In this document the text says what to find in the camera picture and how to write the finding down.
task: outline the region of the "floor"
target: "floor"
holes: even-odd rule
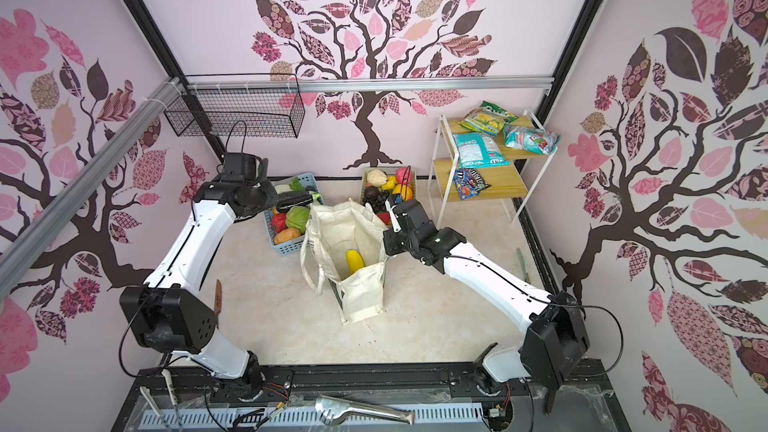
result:
[[[319,188],[329,205],[360,195],[359,181],[322,181]],[[426,181],[419,181],[416,190],[429,212]],[[524,266],[530,283],[542,286],[522,229],[508,223],[498,201],[449,203],[442,226],[454,228],[491,260],[528,279]],[[311,254],[307,261],[316,274]],[[302,276],[299,253],[278,255],[261,216],[232,226],[224,236],[200,295],[210,307],[217,279],[223,291],[219,328],[236,345],[255,352],[262,364],[466,361],[491,343],[520,334],[468,286],[408,254],[387,263],[386,312],[342,326],[330,286],[314,295]]]

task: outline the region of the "blue plastic basket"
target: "blue plastic basket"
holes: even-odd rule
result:
[[[312,172],[307,172],[306,174],[301,174],[300,176],[296,176],[299,178],[299,184],[301,184],[304,187],[307,186],[314,186],[318,192],[320,192],[320,188],[317,186],[317,181],[315,180],[314,175]],[[290,181],[293,179],[287,178],[285,180],[281,180],[279,182],[275,182],[275,185],[278,184],[287,184],[290,183]],[[325,203],[322,201],[322,195],[320,198],[317,199],[317,201],[320,204],[325,205]],[[288,242],[283,242],[282,244],[275,245],[275,235],[277,233],[272,228],[272,217],[274,214],[272,213],[272,209],[265,210],[264,211],[264,226],[266,226],[266,233],[270,236],[270,245],[272,245],[272,248],[274,248],[278,254],[280,255],[288,255],[293,254],[294,252],[298,252],[301,250],[301,243],[304,242],[304,236],[300,236],[297,238],[294,238],[293,240],[289,240]]]

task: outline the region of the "metal mesh basket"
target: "metal mesh basket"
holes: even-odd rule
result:
[[[275,80],[274,74],[248,75]],[[191,85],[168,106],[165,116],[177,136],[227,136],[243,121],[246,126],[235,127],[233,135],[296,138],[304,120],[299,83],[295,74],[278,79],[242,87],[221,82]]]

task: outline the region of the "snack bag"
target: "snack bag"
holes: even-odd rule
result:
[[[504,144],[513,149],[548,156],[557,149],[559,141],[560,134],[554,132],[512,124],[504,126]]]

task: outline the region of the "aluminum rail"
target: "aluminum rail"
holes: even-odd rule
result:
[[[217,82],[212,77],[221,77]],[[189,91],[269,89],[283,87],[285,81],[239,80],[232,76],[187,76]],[[425,79],[349,79],[349,80],[302,80],[302,92],[372,92],[379,90],[469,90],[469,89],[548,89],[552,76],[486,76],[486,77],[436,77]]]
[[[170,104],[178,98],[179,84],[178,79],[171,78],[161,83],[149,99],[130,115],[114,137],[96,152],[96,156],[5,250],[0,262],[0,300],[7,296],[27,273],[34,261],[43,254],[45,248],[86,203],[88,197],[101,185],[115,164],[125,157],[130,147],[136,143],[152,121],[165,111],[164,104]]]

